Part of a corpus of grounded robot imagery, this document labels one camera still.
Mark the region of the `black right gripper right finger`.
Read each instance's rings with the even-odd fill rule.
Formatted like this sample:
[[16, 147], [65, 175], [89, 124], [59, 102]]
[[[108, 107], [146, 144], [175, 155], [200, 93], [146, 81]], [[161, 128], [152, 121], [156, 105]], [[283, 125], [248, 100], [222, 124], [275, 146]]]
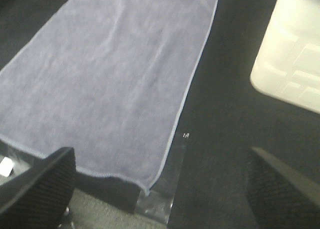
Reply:
[[320, 185], [259, 147], [248, 150], [246, 198], [261, 229], [320, 227]]

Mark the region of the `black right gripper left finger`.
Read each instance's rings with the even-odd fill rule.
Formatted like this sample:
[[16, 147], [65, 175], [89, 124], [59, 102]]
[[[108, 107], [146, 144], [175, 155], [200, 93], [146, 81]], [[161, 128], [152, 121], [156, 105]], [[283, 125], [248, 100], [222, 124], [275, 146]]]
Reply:
[[0, 186], [0, 227], [58, 228], [75, 181], [75, 150], [62, 147]]

